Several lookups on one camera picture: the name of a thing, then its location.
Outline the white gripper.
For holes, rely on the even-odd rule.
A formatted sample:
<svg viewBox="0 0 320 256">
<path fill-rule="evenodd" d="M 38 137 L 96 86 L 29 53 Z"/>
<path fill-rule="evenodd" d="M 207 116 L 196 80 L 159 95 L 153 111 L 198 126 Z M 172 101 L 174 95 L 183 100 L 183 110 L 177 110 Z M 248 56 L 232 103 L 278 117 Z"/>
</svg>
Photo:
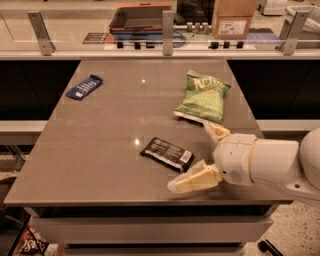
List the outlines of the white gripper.
<svg viewBox="0 0 320 256">
<path fill-rule="evenodd" d="M 211 122 L 205 122 L 204 128 L 217 145 L 212 153 L 216 166 L 201 160 L 171 180 L 167 185 L 168 190 L 178 194 L 205 190 L 216 187 L 222 178 L 229 184 L 251 186 L 253 181 L 249 168 L 257 137 L 252 134 L 231 135 L 228 129 Z"/>
</svg>

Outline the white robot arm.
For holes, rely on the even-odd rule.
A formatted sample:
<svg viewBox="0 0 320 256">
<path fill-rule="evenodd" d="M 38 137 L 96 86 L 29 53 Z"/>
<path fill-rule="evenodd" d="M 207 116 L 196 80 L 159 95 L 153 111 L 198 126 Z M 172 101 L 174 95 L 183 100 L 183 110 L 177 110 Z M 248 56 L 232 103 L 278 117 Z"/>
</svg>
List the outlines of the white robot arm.
<svg viewBox="0 0 320 256">
<path fill-rule="evenodd" d="M 171 180 L 173 193 L 213 188 L 221 181 L 229 184 L 266 185 L 312 206 L 320 204 L 319 131 L 310 131 L 300 142 L 260 139 L 254 134 L 232 133 L 213 123 L 204 124 L 213 141 L 214 163 L 201 160 L 187 172 Z"/>
</svg>

